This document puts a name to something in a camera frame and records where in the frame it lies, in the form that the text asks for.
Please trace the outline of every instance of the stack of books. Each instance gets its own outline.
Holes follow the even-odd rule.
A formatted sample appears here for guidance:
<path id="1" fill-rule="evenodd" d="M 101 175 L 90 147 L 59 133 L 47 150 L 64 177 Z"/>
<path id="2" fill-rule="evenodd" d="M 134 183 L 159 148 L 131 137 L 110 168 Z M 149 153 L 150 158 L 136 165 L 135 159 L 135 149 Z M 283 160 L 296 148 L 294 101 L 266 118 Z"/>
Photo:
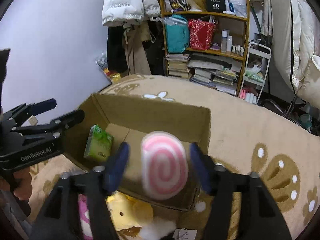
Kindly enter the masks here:
<path id="1" fill-rule="evenodd" d="M 190 54 L 167 54 L 169 76 L 189 79 L 192 76 L 188 68 Z"/>
<path id="2" fill-rule="evenodd" d="M 195 75 L 191 78 L 191 81 L 235 95 L 238 74 L 232 71 L 230 66 L 226 67 L 224 65 L 221 62 L 213 63 L 201 61 L 200 59 L 191 59 L 188 67 L 195 69 Z"/>

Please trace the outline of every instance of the green tissue pack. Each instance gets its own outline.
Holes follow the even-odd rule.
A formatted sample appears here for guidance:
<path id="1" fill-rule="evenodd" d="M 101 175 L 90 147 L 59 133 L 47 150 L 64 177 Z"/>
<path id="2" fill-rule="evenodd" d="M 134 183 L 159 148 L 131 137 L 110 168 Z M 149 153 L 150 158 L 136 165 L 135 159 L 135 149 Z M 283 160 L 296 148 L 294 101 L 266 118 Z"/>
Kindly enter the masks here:
<path id="1" fill-rule="evenodd" d="M 111 154 L 113 140 L 114 137 L 105 132 L 100 126 L 92 126 L 84 150 L 84 158 L 105 162 Z"/>

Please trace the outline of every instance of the red bag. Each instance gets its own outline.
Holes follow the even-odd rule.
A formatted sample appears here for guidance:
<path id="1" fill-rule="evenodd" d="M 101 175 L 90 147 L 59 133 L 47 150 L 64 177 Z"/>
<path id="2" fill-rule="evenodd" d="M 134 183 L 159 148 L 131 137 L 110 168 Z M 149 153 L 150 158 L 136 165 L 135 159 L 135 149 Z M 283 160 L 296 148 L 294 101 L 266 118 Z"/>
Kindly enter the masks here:
<path id="1" fill-rule="evenodd" d="M 192 49 L 207 50 L 211 46 L 212 35 L 216 31 L 218 22 L 209 23 L 200 20 L 189 20 L 190 47 Z"/>

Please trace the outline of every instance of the pink plush toy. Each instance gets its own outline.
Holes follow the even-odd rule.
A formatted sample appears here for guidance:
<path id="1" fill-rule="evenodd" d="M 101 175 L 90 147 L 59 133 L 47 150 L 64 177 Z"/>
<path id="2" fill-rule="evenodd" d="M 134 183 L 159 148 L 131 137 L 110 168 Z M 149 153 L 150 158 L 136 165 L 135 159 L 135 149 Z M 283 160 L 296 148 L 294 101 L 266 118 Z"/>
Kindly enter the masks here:
<path id="1" fill-rule="evenodd" d="M 152 198 L 164 200 L 177 195 L 188 179 L 182 143 L 166 132 L 146 135 L 141 143 L 142 183 Z"/>

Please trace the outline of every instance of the wooden shelf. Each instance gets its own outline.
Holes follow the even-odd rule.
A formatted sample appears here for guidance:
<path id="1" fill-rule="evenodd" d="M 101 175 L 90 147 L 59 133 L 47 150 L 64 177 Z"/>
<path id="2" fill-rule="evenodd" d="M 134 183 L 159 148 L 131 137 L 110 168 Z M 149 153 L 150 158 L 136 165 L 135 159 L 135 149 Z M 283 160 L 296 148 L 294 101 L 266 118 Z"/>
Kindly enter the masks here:
<path id="1" fill-rule="evenodd" d="M 239 37 L 242 39 L 241 45 L 242 45 L 242 47 L 244 47 L 244 56 L 243 57 L 241 57 L 240 55 L 237 55 L 235 53 L 232 53 L 232 52 L 221 52 L 220 50 L 213 50 L 213 49 L 208 49 L 208 50 L 197 50 L 197 49 L 192 49 L 192 48 L 186 49 L 186 51 L 208 53 L 208 54 L 213 54 L 213 55 L 218 55 L 218 56 L 230 57 L 235 60 L 241 61 L 242 65 L 241 65 L 241 70 L 239 73 L 239 80 L 238 80 L 238 84 L 237 84 L 236 96 L 238 96 L 240 93 L 240 88 L 241 88 L 244 69 L 245 69 L 245 62 L 246 62 L 246 57 L 247 57 L 247 53 L 248 53 L 249 22 L 250 22 L 249 0 L 246 0 L 246 5 L 247 5 L 247 18 L 239 17 L 239 16 L 235 16 L 235 15 L 230 15 L 230 14 L 225 14 L 225 13 L 215 13 L 215 12 L 182 11 L 182 12 L 174 13 L 174 14 L 181 14 L 181 15 L 185 15 L 185 16 L 190 16 L 193 18 L 199 18 L 199 17 L 201 17 L 201 15 L 213 15 L 213 16 L 220 17 L 220 18 L 227 18 L 227 19 L 236 20 L 236 21 L 239 21 L 239 23 L 243 24 L 244 27 L 243 27 L 242 35 L 236 34 L 236 33 L 232 33 L 232 34 L 230 33 L 230 35 L 236 36 L 236 37 Z M 164 0 L 160 0 L 160 9 L 161 9 L 161 17 L 166 17 L 166 16 L 170 16 L 173 14 L 171 12 L 166 11 Z M 166 37 L 166 33 L 165 33 L 164 23 L 162 23 L 162 26 L 163 26 L 163 37 L 164 37 L 164 52 L 165 52 L 165 55 L 167 55 L 168 54 L 167 37 Z M 224 29 L 224 26 L 220 26 L 219 29 L 221 31 L 222 29 Z M 166 70 L 167 70 L 167 74 L 168 74 L 168 61 L 167 60 L 165 61 L 165 64 L 166 64 Z"/>
<path id="2" fill-rule="evenodd" d="M 186 48 L 188 51 L 193 51 L 193 52 L 203 52 L 203 53 L 208 53 L 208 54 L 214 54 L 218 56 L 224 56 L 224 57 L 231 57 L 233 59 L 241 60 L 243 61 L 244 58 L 237 55 L 236 53 L 232 52 L 221 52 L 221 50 L 213 50 L 213 49 L 207 49 L 207 50 L 198 50 L 198 49 L 192 49 L 192 48 Z"/>
<path id="3" fill-rule="evenodd" d="M 235 15 L 231 15 L 231 14 L 227 14 L 227 13 L 215 13 L 215 12 L 193 12 L 193 11 L 181 11 L 181 12 L 164 12 L 163 15 L 164 16 L 168 16 L 168 15 L 172 15 L 172 14 L 187 14 L 187 15 L 192 15 L 192 14 L 198 14 L 198 15 L 213 15 L 213 16 L 217 16 L 217 17 L 223 17 L 223 18 L 229 18 L 229 19 L 234 19 L 234 20 L 238 20 L 238 21 L 243 21 L 243 22 L 247 22 L 248 19 L 244 18 L 244 17 L 239 17 L 239 16 L 235 16 Z"/>

